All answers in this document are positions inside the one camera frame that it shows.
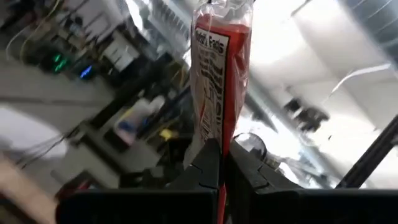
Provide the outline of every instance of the printed label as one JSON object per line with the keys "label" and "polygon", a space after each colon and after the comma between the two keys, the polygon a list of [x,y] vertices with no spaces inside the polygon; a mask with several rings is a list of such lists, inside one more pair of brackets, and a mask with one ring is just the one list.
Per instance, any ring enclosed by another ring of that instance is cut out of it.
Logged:
{"label": "printed label", "polygon": [[203,79],[203,95],[200,132],[203,143],[216,138],[223,148],[224,84],[229,37],[201,28],[195,29],[195,40],[200,75]]}

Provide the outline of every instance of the blue light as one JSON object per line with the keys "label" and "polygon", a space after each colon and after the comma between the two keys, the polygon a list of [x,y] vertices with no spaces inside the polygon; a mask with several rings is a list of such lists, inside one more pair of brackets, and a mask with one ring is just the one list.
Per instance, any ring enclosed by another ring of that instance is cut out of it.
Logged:
{"label": "blue light", "polygon": [[91,71],[92,68],[93,68],[93,66],[90,65],[88,68],[86,68],[84,71],[82,71],[80,73],[80,78],[84,78],[87,74],[89,74],[89,72]]}

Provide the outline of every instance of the white bottle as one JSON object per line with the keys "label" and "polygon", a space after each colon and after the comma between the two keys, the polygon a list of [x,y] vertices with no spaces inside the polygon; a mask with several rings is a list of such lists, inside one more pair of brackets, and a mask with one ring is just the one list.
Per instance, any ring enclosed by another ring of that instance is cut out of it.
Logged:
{"label": "white bottle", "polygon": [[151,102],[145,98],[139,99],[127,110],[114,126],[115,133],[128,145],[136,140],[137,130],[145,126],[147,118],[157,113],[165,103],[163,96],[157,96]]}

